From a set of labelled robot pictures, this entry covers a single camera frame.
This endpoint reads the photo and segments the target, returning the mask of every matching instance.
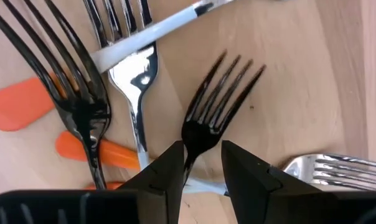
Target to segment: wooden surface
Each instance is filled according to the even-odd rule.
[[[12,2],[40,30],[22,1]],[[34,2],[50,14],[43,1]],[[96,50],[82,1],[54,2],[89,50]],[[149,3],[154,20],[160,21],[192,0]],[[0,13],[33,46],[1,1]],[[60,31],[54,19],[47,17]],[[227,49],[223,68],[242,54],[244,60],[255,60],[252,73],[263,63],[268,69],[223,139],[278,166],[309,152],[376,160],[376,0],[236,0],[165,36],[158,46],[159,75],[144,99],[152,155],[160,155],[180,139],[192,95],[214,60]],[[33,71],[0,32],[0,88],[32,76]],[[113,121],[106,137],[134,148],[126,100],[108,86]],[[0,131],[0,192],[78,189],[90,183],[84,162],[61,158],[55,152],[55,138],[64,129],[52,111],[26,129]],[[114,167],[105,170],[107,180],[134,175]],[[194,175],[223,180],[219,146],[198,159]],[[236,223],[229,199],[215,194],[183,196],[180,219],[181,223]]]

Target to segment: wood grain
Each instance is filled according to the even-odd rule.
[[[12,2],[50,43],[23,3]],[[68,43],[43,1],[33,2]],[[82,1],[54,2],[87,48],[98,49]],[[149,3],[154,20],[160,21],[192,1]],[[0,13],[42,59],[1,1]],[[180,139],[192,95],[214,60],[227,49],[222,69],[238,54],[242,55],[239,66],[254,59],[250,73],[263,63],[268,69],[223,139],[274,165],[310,152],[376,160],[376,0],[237,0],[160,39],[158,49],[159,75],[144,98],[147,143],[153,156]],[[32,76],[33,71],[0,31],[0,88]],[[106,137],[134,148],[126,100],[107,85],[113,120]],[[26,129],[0,131],[0,193],[80,189],[89,184],[84,162],[56,154],[54,141],[64,129],[52,111]],[[114,167],[105,170],[109,181],[134,175]],[[198,159],[194,175],[223,180],[220,146]],[[236,219],[228,198],[195,194],[183,196],[180,222],[236,223]]]

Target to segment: orange plastic utensil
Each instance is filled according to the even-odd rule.
[[[58,154],[68,159],[87,161],[81,142],[70,132],[62,132],[55,142]],[[105,139],[100,142],[101,162],[122,168],[139,170],[137,153]]]
[[[17,131],[33,123],[54,104],[38,78],[0,90],[0,130]]]
[[[122,184],[122,182],[107,182],[106,183],[106,188],[108,190],[115,190],[117,189],[118,187],[120,187]],[[95,185],[94,184],[90,184],[89,186],[85,187],[85,190],[95,190]]]

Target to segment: black fork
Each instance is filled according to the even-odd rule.
[[[184,145],[187,148],[187,159],[184,165],[184,180],[186,181],[189,173],[194,165],[195,160],[205,151],[213,148],[218,141],[220,140],[221,136],[223,135],[224,131],[226,130],[227,126],[231,122],[232,118],[237,113],[239,107],[255,85],[255,83],[260,78],[261,74],[263,74],[266,66],[263,65],[255,74],[255,76],[250,80],[250,82],[246,85],[245,89],[239,94],[238,98],[235,100],[231,108],[227,111],[224,118],[220,121],[221,114],[225,109],[225,105],[228,103],[232,93],[237,88],[238,84],[240,83],[241,79],[243,78],[244,74],[249,70],[251,65],[253,64],[253,60],[249,60],[237,77],[234,79],[230,87],[228,88],[227,92],[221,98],[218,105],[214,108],[214,112],[210,114],[210,111],[215,103],[217,96],[219,95],[221,89],[223,88],[225,81],[232,73],[233,69],[237,66],[240,55],[235,58],[232,62],[231,66],[229,66],[228,70],[224,73],[222,78],[217,83],[214,90],[211,92],[209,98],[205,102],[203,108],[198,113],[199,104],[203,98],[203,95],[206,92],[206,89],[209,87],[210,82],[212,81],[216,71],[219,69],[219,66],[223,62],[227,52],[224,52],[219,59],[216,61],[212,69],[210,70],[209,74],[206,76],[205,80],[200,85],[199,89],[197,90],[194,98],[192,99],[186,117],[184,119],[184,124],[182,125],[181,130],[181,137]]]
[[[77,64],[64,44],[30,0],[24,0],[24,2],[60,52],[72,74],[74,82],[78,86],[78,89],[73,87],[71,84],[72,81],[66,76],[65,71],[49,50],[48,46],[46,46],[34,29],[9,2],[9,0],[3,0],[4,4],[19,21],[21,26],[28,33],[30,38],[41,51],[42,55],[50,64],[60,83],[61,90],[56,87],[55,80],[50,77],[48,71],[40,63],[39,59],[1,16],[0,29],[40,78],[49,92],[66,128],[84,145],[88,164],[96,187],[98,189],[106,189],[99,158],[99,142],[105,131],[108,129],[111,121],[111,108],[108,102],[108,95],[95,64],[77,34],[52,1],[44,1],[60,24],[62,30],[66,33],[69,41],[72,43],[75,51],[83,62],[85,70],[90,77],[91,85],[89,85],[88,80],[85,79],[82,71],[77,67]]]

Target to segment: silver fork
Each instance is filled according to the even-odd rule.
[[[284,171],[309,184],[376,190],[376,162],[338,154],[309,154],[293,159]]]
[[[111,45],[114,41],[123,38],[120,23],[116,16],[115,7],[111,0],[104,0],[108,22],[110,23],[111,27],[111,40],[108,40],[106,37],[100,13],[98,12],[98,8],[94,0],[84,0],[84,3],[94,26],[95,35],[101,45],[101,48]],[[121,3],[128,28],[127,36],[129,36],[137,32],[137,25],[129,1],[121,0]],[[152,21],[148,4],[146,0],[141,0],[140,5],[142,9],[141,15],[143,26],[148,26]],[[141,169],[144,169],[149,164],[142,116],[142,97],[145,91],[154,81],[156,75],[157,52],[155,42],[126,57],[108,72],[108,76],[112,84],[128,99]],[[190,178],[187,181],[186,187],[184,188],[185,193],[206,191],[223,195],[227,189],[224,184],[218,184],[196,178]]]

